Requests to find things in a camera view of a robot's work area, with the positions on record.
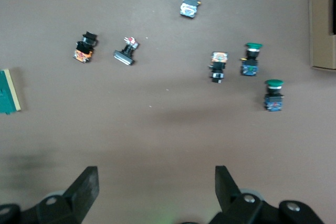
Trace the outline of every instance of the beige box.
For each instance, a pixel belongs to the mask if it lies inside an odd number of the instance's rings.
[[[309,0],[310,62],[314,68],[336,70],[336,0]]]

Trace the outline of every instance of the green hat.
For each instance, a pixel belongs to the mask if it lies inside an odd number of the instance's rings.
[[[248,48],[252,48],[252,49],[262,48],[262,44],[258,44],[258,43],[247,43],[246,45]]]
[[[283,85],[283,81],[276,79],[267,80],[266,83],[270,88],[281,88]]]

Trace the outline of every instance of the gray floor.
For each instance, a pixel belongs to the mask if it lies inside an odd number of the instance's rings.
[[[101,191],[84,223],[207,223],[219,211],[215,165],[272,205],[303,201],[336,218],[334,72],[309,67],[308,0],[0,0],[0,68],[22,111],[0,115],[0,204],[25,209],[88,165]],[[91,63],[72,58],[86,31]],[[141,44],[128,67],[125,36]],[[239,75],[247,42],[260,73]],[[229,52],[222,84],[212,51]],[[282,79],[284,110],[264,111],[264,81]]]

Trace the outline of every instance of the blue toy body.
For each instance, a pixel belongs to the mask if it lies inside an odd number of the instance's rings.
[[[282,109],[282,97],[271,97],[268,94],[265,95],[265,108],[268,111],[281,111]]]
[[[241,74],[243,76],[256,76],[259,68],[257,65],[250,65],[247,60],[241,63]]]

